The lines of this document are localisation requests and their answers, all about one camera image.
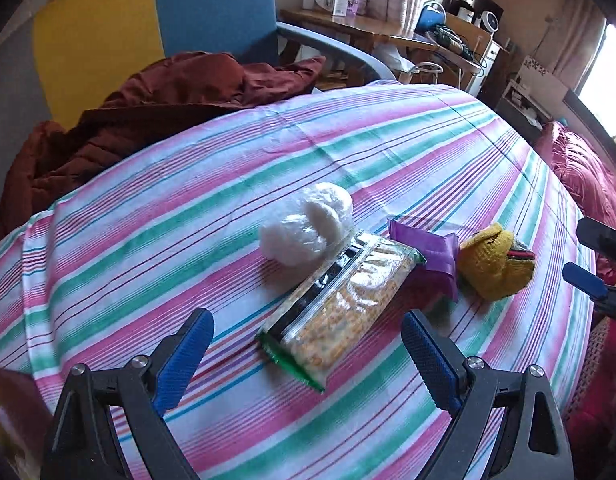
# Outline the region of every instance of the yellow crocheted fish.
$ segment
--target yellow crocheted fish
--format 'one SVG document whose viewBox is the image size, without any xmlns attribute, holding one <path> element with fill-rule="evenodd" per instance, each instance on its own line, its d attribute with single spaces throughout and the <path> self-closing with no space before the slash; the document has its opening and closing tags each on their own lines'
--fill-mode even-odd
<svg viewBox="0 0 616 480">
<path fill-rule="evenodd" d="M 534 253 L 495 223 L 461 244 L 457 267 L 484 300 L 497 301 L 530 282 Z"/>
</svg>

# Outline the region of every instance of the blue gripper pad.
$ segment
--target blue gripper pad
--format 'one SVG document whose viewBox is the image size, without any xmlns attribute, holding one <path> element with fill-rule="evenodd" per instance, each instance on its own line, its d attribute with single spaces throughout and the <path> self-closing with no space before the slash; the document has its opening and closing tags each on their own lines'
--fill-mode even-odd
<svg viewBox="0 0 616 480">
<path fill-rule="evenodd" d="M 160 416 L 163 416 L 166 410 L 176 408 L 179 404 L 213 335 L 213 315 L 204 308 L 198 308 L 175 335 L 164 338 L 160 343 L 160 346 L 175 343 L 170 357 L 164 361 L 156 373 L 152 405 Z"/>
<path fill-rule="evenodd" d="M 608 296 L 608 288 L 601 278 L 573 262 L 568 262 L 563 266 L 562 277 L 565 282 L 576 286 L 581 292 L 589 295 L 592 300 L 604 300 Z"/>
<path fill-rule="evenodd" d="M 464 355 L 450 339 L 437 334 L 421 310 L 403 317 L 402 341 L 437 407 L 455 416 L 466 392 Z"/>
</svg>

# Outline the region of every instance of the small white cabinet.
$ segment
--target small white cabinet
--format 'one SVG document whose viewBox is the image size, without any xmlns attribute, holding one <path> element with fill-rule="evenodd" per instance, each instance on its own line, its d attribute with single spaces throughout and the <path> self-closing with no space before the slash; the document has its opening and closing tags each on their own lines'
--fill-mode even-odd
<svg viewBox="0 0 616 480">
<path fill-rule="evenodd" d="M 494 41 L 490 42 L 488 49 L 486 49 L 486 55 L 482 60 L 482 67 L 485 65 L 485 67 L 483 67 L 483 74 L 473 76 L 466 87 L 466 92 L 470 95 L 477 97 L 479 90 L 482 89 L 483 82 L 486 81 L 488 73 L 490 72 L 492 65 L 495 63 L 495 59 L 497 59 L 497 54 L 500 49 L 501 46 L 498 43 L 495 43 Z"/>
</svg>

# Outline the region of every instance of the bed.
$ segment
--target bed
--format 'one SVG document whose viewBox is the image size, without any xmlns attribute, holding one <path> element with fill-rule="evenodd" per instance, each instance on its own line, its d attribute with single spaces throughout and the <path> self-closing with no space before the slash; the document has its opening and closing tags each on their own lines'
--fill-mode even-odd
<svg viewBox="0 0 616 480">
<path fill-rule="evenodd" d="M 534 279 L 495 303 L 465 285 L 457 303 L 402 290 L 320 395 L 254 337 L 306 275 L 264 260 L 258 224 L 278 200 L 324 181 L 348 189 L 356 224 L 383 235 L 388 218 L 460 240 L 498 221 L 536 253 Z M 540 364 L 564 409 L 592 313 L 561 278 L 568 261 L 595 269 L 574 237 L 580 217 L 520 136 L 447 86 L 371 84 L 217 118 L 117 164 L 2 241 L 3 407 L 26 433 L 48 420 L 71 366 L 150 353 L 203 306 L 213 343 L 165 415 L 201 478 L 411 479 L 449 419 L 401 345 L 403 314 L 425 308 L 492 367 Z M 25 401 L 26 424 L 15 399 L 27 388 L 42 402 Z M 148 478 L 122 413 L 113 417 L 134 478 Z M 480 478 L 495 428 L 493 419 L 468 478 Z M 40 434 L 22 441 L 39 449 Z"/>
<path fill-rule="evenodd" d="M 584 215 L 616 229 L 616 170 L 578 134 L 555 121 L 546 124 L 534 148 Z M 616 284 L 616 263 L 599 256 L 596 269 L 608 285 Z"/>
</svg>

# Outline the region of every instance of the purple package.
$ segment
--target purple package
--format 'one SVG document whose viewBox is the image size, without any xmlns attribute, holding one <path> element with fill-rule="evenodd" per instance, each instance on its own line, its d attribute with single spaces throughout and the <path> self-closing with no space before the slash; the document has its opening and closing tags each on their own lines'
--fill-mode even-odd
<svg viewBox="0 0 616 480">
<path fill-rule="evenodd" d="M 456 261 L 459 240 L 455 233 L 439 236 L 423 229 L 390 220 L 390 239 L 416 248 L 426 258 L 425 266 L 417 266 L 409 282 L 425 283 L 453 301 L 457 301 Z"/>
</svg>

